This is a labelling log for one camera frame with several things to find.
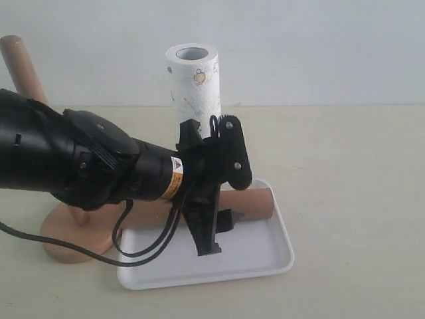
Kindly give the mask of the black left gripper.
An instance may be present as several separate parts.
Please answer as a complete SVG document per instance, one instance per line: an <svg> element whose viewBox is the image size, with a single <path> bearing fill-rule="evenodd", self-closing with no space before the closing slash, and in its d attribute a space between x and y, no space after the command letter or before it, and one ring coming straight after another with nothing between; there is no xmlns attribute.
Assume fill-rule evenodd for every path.
<svg viewBox="0 0 425 319"><path fill-rule="evenodd" d="M221 252L215 241L217 231L231 231L244 213L233 209L217 212L220 185L213 163L218 142L218 120L209 120L210 136L202 138L201 124L189 119L179 124L177 155L183 162L183 184L174 202L183 208L183 217L199 257Z"/></svg>

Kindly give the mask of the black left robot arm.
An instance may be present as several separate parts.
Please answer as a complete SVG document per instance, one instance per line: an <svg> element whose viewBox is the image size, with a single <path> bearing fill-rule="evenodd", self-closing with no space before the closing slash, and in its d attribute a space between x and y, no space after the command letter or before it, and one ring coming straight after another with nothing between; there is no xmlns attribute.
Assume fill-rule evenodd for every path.
<svg viewBox="0 0 425 319"><path fill-rule="evenodd" d="M1 187L47 192L85 211L135 200L162 199L171 208L160 236L129 254L127 266L156 259L184 220L200 256L221 251L217 233L233 228L230 209L220 210L220 187L245 190L252 171L240 120L211 116L202 138L193 119L180 125L174 150L132 138L95 113L54 111L42 102L1 91Z"/></svg>

